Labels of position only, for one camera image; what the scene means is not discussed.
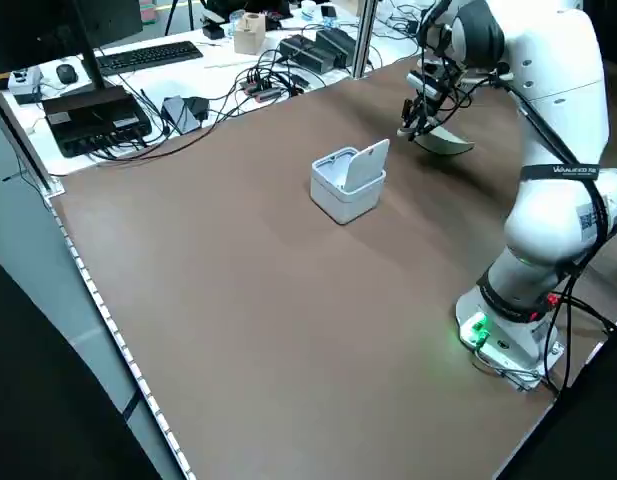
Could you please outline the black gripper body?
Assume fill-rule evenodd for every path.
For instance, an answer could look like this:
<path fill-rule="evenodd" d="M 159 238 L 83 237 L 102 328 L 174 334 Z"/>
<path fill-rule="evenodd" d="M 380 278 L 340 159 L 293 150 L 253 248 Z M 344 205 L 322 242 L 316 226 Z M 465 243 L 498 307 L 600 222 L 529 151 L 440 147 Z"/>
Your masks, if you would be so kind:
<path fill-rule="evenodd" d="M 463 71 L 455 64 L 425 63 L 422 67 L 422 96 L 425 107 L 439 108 L 457 87 Z"/>

